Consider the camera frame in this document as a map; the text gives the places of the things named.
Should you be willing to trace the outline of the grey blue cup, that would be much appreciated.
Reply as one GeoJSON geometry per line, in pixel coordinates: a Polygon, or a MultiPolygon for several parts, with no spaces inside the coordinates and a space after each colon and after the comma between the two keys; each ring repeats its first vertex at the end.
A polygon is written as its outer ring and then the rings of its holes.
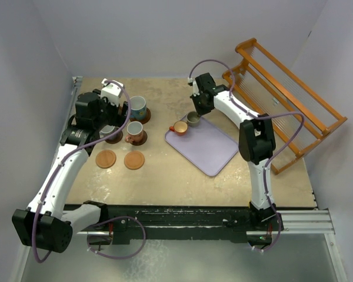
{"type": "MultiPolygon", "coordinates": [[[[103,127],[100,130],[99,135],[100,135],[100,137],[107,137],[107,136],[112,135],[117,130],[118,130],[118,128],[115,126],[106,125],[105,127],[103,127]]],[[[120,136],[120,134],[121,134],[121,131],[119,131],[119,133],[117,133],[115,136],[108,138],[106,141],[109,141],[109,140],[114,141],[117,137],[120,136]]]]}

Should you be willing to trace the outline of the grey green cup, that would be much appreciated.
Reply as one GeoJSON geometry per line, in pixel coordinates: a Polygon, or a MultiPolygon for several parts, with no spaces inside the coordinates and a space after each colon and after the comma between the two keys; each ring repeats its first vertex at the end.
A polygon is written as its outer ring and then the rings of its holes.
{"type": "Polygon", "coordinates": [[[196,127],[200,123],[200,115],[197,112],[189,112],[186,115],[186,122],[189,127],[196,127]]]}

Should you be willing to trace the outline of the dark walnut coaster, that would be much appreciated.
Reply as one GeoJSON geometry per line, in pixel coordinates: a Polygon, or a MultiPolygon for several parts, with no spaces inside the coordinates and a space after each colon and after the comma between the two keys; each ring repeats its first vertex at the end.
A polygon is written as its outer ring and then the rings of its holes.
{"type": "Polygon", "coordinates": [[[143,145],[147,141],[148,135],[146,131],[142,131],[137,135],[130,135],[128,134],[125,138],[127,143],[130,143],[133,146],[140,146],[143,145]]]}
{"type": "Polygon", "coordinates": [[[120,131],[114,137],[106,139],[105,141],[109,144],[116,144],[116,143],[120,142],[122,140],[122,138],[123,138],[123,132],[120,131]]]}

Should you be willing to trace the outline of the pink red cup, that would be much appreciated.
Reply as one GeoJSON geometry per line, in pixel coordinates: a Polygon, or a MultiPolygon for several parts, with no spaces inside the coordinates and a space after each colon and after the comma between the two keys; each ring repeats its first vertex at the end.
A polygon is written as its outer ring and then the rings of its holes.
{"type": "Polygon", "coordinates": [[[140,142],[144,136],[144,128],[141,122],[133,121],[128,123],[126,127],[127,135],[125,141],[127,143],[140,142]]]}

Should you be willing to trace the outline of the blue cup with pattern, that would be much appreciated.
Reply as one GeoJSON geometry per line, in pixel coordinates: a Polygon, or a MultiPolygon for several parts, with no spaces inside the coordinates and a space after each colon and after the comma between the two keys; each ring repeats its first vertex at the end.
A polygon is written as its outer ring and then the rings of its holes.
{"type": "Polygon", "coordinates": [[[130,98],[131,119],[143,120],[146,118],[146,100],[142,96],[133,96],[130,98]]]}

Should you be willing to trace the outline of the reddish wooden coaster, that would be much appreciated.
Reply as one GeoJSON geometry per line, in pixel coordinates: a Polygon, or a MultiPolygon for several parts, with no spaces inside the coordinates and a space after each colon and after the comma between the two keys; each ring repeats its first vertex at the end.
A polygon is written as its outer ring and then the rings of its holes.
{"type": "Polygon", "coordinates": [[[141,120],[138,120],[134,117],[131,117],[129,120],[131,122],[134,122],[134,121],[137,121],[137,122],[140,122],[142,123],[143,125],[146,124],[147,122],[149,122],[149,120],[151,119],[151,111],[149,108],[146,109],[146,115],[145,115],[145,118],[144,119],[141,119],[141,120]]]}

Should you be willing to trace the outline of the light orange wooden coaster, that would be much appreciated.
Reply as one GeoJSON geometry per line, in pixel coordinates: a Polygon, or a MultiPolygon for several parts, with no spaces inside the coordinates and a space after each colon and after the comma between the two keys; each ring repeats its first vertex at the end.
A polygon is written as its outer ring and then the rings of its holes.
{"type": "Polygon", "coordinates": [[[124,157],[124,165],[130,170],[137,170],[145,163],[145,157],[140,151],[131,151],[124,157]]]}
{"type": "Polygon", "coordinates": [[[112,150],[102,150],[97,154],[95,158],[96,165],[102,169],[112,167],[115,162],[116,154],[112,150]]]}

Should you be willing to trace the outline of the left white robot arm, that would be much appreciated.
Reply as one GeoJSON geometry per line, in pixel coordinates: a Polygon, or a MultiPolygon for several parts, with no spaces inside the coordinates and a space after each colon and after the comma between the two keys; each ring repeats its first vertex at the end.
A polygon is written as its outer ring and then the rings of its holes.
{"type": "Polygon", "coordinates": [[[24,246],[62,253],[73,234],[92,226],[103,230],[109,225],[106,204],[87,201],[79,208],[64,211],[66,198],[94,146],[107,125],[124,127],[128,103],[121,103],[123,92],[110,94],[95,89],[80,94],[64,130],[56,160],[39,192],[27,208],[17,209],[12,223],[24,246]]]}

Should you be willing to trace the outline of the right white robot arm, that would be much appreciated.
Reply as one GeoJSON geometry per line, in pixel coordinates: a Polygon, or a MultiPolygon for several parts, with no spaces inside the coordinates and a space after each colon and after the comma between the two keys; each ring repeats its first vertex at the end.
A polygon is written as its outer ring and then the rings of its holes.
{"type": "Polygon", "coordinates": [[[250,224],[263,230],[276,215],[270,185],[269,161],[276,148],[272,121],[239,101],[224,85],[217,85],[209,73],[188,78],[195,111],[203,116],[212,110],[223,113],[239,129],[238,150],[247,162],[251,178],[250,224]]]}

